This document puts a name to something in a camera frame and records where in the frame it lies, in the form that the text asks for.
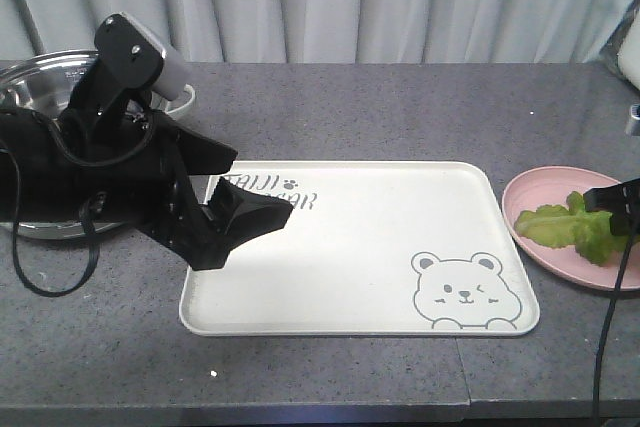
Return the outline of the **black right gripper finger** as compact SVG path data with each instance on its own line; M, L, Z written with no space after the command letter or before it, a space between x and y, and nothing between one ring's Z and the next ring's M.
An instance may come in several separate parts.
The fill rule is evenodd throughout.
M639 234L639 218L631 214L613 213L609 225L613 236L637 236Z
M591 188L584 193L583 199L588 212L633 212L639 204L639 179Z

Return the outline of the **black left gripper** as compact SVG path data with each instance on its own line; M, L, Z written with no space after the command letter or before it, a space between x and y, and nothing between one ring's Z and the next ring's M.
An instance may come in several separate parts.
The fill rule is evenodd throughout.
M221 178L201 204L178 189L188 175L228 172L237 151L173 121L162 112L125 117L105 142L80 145L74 126L58 128L28 109L1 112L1 221L65 223L83 204L96 223L147 224L170 203L164 245L194 270L225 266L237 247L285 227L293 205ZM166 146L177 153L168 155Z

